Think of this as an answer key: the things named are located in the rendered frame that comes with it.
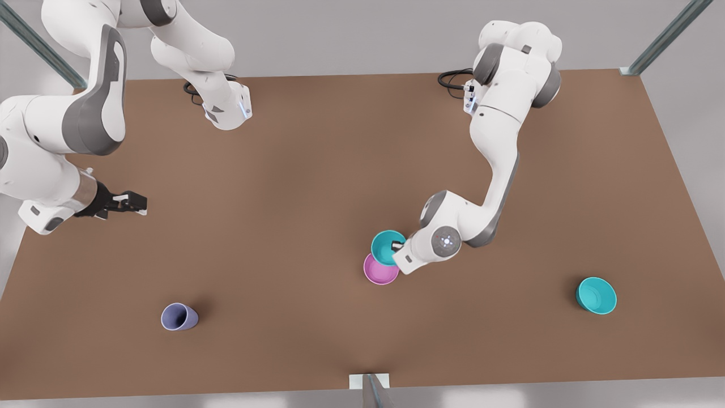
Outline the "teal blue bowl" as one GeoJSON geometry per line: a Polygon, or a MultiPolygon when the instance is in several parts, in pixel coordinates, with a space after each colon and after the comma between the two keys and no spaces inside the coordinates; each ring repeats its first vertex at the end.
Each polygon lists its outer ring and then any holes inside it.
{"type": "Polygon", "coordinates": [[[607,315],[616,308],[618,297],[614,288],[600,277],[587,277],[578,284],[575,299],[584,310],[607,315]]]}
{"type": "Polygon", "coordinates": [[[396,266],[396,263],[392,258],[395,253],[395,250],[392,248],[393,242],[404,244],[406,242],[406,238],[404,235],[394,230],[379,232],[373,238],[370,252],[379,264],[384,266],[396,266]]]}

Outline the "silver frame post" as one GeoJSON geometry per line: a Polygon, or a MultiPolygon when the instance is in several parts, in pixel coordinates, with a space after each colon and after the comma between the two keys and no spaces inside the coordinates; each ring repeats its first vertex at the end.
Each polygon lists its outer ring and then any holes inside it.
{"type": "Polygon", "coordinates": [[[52,49],[41,36],[8,5],[5,0],[0,0],[0,22],[15,34],[16,37],[26,44],[34,54],[39,56],[49,67],[51,67],[63,80],[72,88],[85,90],[87,83],[74,68],[72,68],[59,54],[52,49]]]}
{"type": "Polygon", "coordinates": [[[650,43],[629,66],[619,67],[622,77],[639,77],[655,60],[714,2],[690,0],[673,21],[650,43]]]}
{"type": "Polygon", "coordinates": [[[388,393],[390,374],[359,373],[348,379],[350,390],[362,390],[362,408],[395,408],[388,393]]]}

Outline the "lavender purple cup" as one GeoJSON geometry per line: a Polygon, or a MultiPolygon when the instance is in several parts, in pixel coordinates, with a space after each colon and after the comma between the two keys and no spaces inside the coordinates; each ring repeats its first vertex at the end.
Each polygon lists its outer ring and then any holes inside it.
{"type": "Polygon", "coordinates": [[[161,313],[160,322],[169,331],[189,330],[198,323],[198,314],[185,304],[167,305],[161,313]]]}

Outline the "pink bowl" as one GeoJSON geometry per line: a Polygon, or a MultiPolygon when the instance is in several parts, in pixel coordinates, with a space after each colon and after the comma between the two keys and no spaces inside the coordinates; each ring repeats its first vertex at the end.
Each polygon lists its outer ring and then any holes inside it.
{"type": "Polygon", "coordinates": [[[379,263],[373,254],[368,254],[363,264],[365,277],[374,284],[387,285],[395,281],[399,274],[399,268],[396,265],[387,266],[379,263]]]}

